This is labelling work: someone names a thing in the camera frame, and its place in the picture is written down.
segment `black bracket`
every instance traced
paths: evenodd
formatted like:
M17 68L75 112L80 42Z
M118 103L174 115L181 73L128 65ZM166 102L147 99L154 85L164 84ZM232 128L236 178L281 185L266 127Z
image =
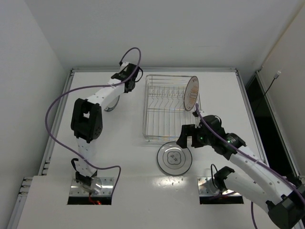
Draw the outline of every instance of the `black bracket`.
M305 197L305 187L301 185L297 191ZM282 201L275 205L267 201L268 215L272 222L280 229L291 229L299 220L305 216L305 207L300 197L293 191L287 197L282 196Z
M103 129L102 108L99 104L92 104L87 99L77 99L74 103L71 129L74 136L85 139L87 143L97 139Z
M203 147L204 144L200 143L197 140L197 132L198 128L195 128L195 124L182 125L180 137L176 142L177 145L180 146L182 149L187 148L187 137L192 136L192 147Z
M135 64L129 63L122 71L119 73L114 74L111 78L120 80L121 82L126 80L134 71L134 69L137 68L130 80L125 82L125 90L124 93L131 92L135 87L135 80L139 73L139 67L137 67Z

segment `metal dish rack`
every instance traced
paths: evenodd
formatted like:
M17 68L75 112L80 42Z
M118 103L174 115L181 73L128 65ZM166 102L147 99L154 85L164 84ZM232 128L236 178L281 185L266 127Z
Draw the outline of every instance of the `metal dish rack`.
M142 132L147 142L176 141L181 126L194 124L191 111L184 109L184 92L192 76L147 75L145 81ZM197 103L201 110L200 95Z

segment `metal base plate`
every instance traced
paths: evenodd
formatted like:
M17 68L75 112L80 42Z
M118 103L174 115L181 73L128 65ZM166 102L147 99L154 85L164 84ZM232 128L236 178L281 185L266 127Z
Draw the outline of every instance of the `metal base plate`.
M198 191L199 191L199 196L200 197L212 197L213 194L209 193L209 191L205 188L204 184L211 179L211 177L198 177L197 181L198 181ZM233 193L234 191L232 190L227 190L225 191L223 194L229 194L229 193ZM239 193L233 193L232 195L229 196L234 196L234 197L241 197L242 195L240 195Z
M93 197L110 197L113 190L113 177L99 177L102 181L101 190ZM72 179L69 197L88 197L89 190L81 185L79 181Z

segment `black cable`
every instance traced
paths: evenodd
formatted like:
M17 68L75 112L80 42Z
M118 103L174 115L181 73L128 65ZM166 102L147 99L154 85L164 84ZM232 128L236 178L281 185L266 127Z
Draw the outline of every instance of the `black cable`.
M261 102L262 102L262 101L263 101L263 99L265 98L265 96L266 96L267 92L269 91L269 89L271 88L271 86L272 86L272 84L273 84L273 82L274 82L275 80L276 80L276 79L275 79L275 78L273 78L273 80L272 80L272 82L271 82L270 86L268 87L267 91L264 93L264 95L262 96L262 98L261 98L261 100L259 101L258 105L257 105L257 106L256 106L256 108L254 109L254 111L253 111L253 115L255 115L255 112L256 112L256 111L257 111L257 109L259 108L259 105L261 104Z
M216 172L218 172L218 169L217 169L216 165L211 164L211 179L212 179L212 183L213 183L214 187L215 187L215 188L218 188L218 187L215 185L215 182L214 182L213 167L215 168Z
M140 67L139 67L139 69L140 69L140 71L142 72L142 75L141 75L141 77L140 77L140 78L139 78L137 81L135 81L136 83L137 83L137 82L139 82L139 81L142 79L143 74L144 74L143 69L142 69L142 68L140 68Z

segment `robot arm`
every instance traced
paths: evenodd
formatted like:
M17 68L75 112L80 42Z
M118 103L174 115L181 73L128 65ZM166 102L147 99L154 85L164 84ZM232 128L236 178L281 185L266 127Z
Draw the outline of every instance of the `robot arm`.
M177 144L186 148L187 137L192 137L192 146L211 146L218 154L240 167L246 174L239 174L229 167L220 169L205 187L214 195L227 189L240 193L261 207L270 219L281 229L291 229L304 215L305 208L297 194L272 172L261 166L259 159L236 134L226 133L221 126L221 119L214 115L204 117L205 122L223 139L232 144L254 161L235 151L228 144L219 140L200 120L196 112L196 124L183 125ZM305 197L305 187L297 190Z
M75 101L71 129L77 140L78 152L85 160L91 161L97 153L96 139L103 129L102 110L113 110L119 101L119 96L134 89L139 68L131 79L120 85L117 84L130 77L135 68L134 64L122 63L120 71L108 81L107 84L110 86L101 88L86 99L79 98ZM74 158L71 163L76 170L76 179L90 186L91 179L96 175L97 170L81 158Z

